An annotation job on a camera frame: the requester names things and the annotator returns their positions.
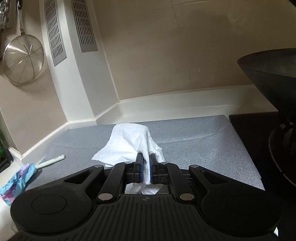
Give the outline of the white paper tissue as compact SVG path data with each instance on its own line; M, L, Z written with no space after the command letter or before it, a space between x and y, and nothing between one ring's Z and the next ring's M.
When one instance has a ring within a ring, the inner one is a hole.
M92 160L100 161L106 167L113 167L121 162L134 162L138 153L142 153L144 157L144 176L140 183L133 183L130 191L132 194L140 192L143 195L154 195L163 188L163 185L152 184L149 156L155 154L159 163L164 162L165 157L162 148L152 139L147 126L136 123L115 125L109 141L92 157Z

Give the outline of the blue wrapper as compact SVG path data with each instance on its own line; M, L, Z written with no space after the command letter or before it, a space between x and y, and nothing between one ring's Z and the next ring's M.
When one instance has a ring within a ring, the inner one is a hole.
M11 206L13 201L25 191L27 183L36 171L34 164L25 164L1 188L1 198L8 206Z

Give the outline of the grey counter mat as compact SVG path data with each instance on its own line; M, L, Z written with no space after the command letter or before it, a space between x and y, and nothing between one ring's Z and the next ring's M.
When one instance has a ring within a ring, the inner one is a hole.
M224 115L144 122L167 162L181 169L200 165L259 189L261 176L233 125ZM113 125L69 129L57 137L46 160L65 155L63 161L38 171L27 189L76 173L97 162L92 157L110 138Z

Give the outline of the pale green stick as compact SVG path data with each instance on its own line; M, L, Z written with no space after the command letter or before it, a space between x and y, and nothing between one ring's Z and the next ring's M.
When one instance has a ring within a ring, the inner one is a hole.
M45 168L45 167L48 167L48 166L50 166L50 165L53 165L53 164L55 164L55 163L57 163L57 162L62 161L62 160L64 160L65 158L66 158L65 155L61 155L61 156L55 157L55 158L53 158L53 159L51 159L51 160L48 160L48 161L45 161L45 162L43 162L43 163L38 164L38 165L36 166L36 169L37 169L37 170L39 170L39 169L43 169L43 168Z

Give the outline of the black stove top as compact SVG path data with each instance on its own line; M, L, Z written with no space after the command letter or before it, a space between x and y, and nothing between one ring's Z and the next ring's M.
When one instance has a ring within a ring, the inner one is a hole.
M295 125L278 112L232 114L229 120L259 171L264 188L295 198Z

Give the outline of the black spice rack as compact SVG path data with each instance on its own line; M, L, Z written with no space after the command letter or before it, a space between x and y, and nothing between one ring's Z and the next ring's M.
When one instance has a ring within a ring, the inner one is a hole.
M0 139L0 172L3 172L13 162L13 156L9 151L8 144L2 133Z

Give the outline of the black wok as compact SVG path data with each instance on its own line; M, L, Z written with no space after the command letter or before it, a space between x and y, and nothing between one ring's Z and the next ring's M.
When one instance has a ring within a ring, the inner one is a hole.
M237 64L276 109L295 109L295 48L252 53Z

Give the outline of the steel mesh strainer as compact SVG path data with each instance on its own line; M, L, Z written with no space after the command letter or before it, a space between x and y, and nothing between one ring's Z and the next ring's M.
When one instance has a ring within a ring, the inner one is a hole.
M35 36L25 33L22 19L22 1L16 1L20 35L11 40L3 55L3 70L13 85L32 82L44 64L44 47Z

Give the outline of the silver wall vent grille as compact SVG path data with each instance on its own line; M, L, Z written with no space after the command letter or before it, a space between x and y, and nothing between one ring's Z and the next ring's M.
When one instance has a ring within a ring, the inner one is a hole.
M67 58L61 33L57 1L44 1L44 13L53 65L57 66Z

